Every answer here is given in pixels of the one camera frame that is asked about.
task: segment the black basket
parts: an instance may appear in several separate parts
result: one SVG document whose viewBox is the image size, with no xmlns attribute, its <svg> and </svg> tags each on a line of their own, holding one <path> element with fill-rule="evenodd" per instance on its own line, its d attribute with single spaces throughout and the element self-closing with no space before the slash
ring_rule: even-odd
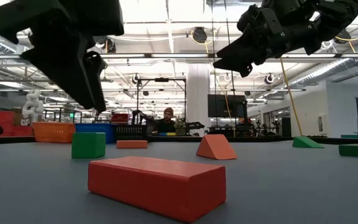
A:
<svg viewBox="0 0 358 224">
<path fill-rule="evenodd" d="M 114 134 L 119 140 L 148 140 L 146 125 L 114 125 Z"/>
</svg>

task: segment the white robot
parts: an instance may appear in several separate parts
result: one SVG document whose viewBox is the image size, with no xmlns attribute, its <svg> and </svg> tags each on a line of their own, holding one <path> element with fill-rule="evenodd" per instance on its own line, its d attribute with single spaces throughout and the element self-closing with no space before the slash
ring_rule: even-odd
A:
<svg viewBox="0 0 358 224">
<path fill-rule="evenodd" d="M 38 121 L 38 116 L 44 111 L 44 104 L 39 100 L 40 90 L 31 90 L 25 96 L 26 102 L 22 109 L 21 126 L 30 126 L 33 122 Z"/>
</svg>

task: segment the orange basket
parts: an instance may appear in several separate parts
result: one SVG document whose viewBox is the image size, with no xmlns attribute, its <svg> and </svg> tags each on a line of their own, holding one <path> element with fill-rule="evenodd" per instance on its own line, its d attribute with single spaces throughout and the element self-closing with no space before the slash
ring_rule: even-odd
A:
<svg viewBox="0 0 358 224">
<path fill-rule="evenodd" d="M 34 135 L 37 142 L 59 142 L 71 143 L 74 124 L 53 123 L 53 122 L 34 122 Z"/>
</svg>

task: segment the red rectangular block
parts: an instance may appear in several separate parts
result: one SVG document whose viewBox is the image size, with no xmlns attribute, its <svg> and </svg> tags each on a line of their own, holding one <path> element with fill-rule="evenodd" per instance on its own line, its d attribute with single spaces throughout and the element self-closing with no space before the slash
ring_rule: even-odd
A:
<svg viewBox="0 0 358 224">
<path fill-rule="evenodd" d="M 226 200 L 226 170 L 147 157 L 104 159 L 90 162 L 88 189 L 189 223 Z"/>
<path fill-rule="evenodd" d="M 117 141 L 118 149 L 147 149 L 147 141 L 144 140 L 126 140 Z"/>
</svg>

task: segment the orange triangular block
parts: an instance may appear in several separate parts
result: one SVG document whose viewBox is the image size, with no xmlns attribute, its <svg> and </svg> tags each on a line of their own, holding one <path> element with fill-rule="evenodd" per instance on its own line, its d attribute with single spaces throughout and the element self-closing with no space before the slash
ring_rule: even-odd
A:
<svg viewBox="0 0 358 224">
<path fill-rule="evenodd" d="M 198 146 L 197 156 L 211 159 L 237 159 L 237 154 L 223 134 L 207 134 Z"/>
</svg>

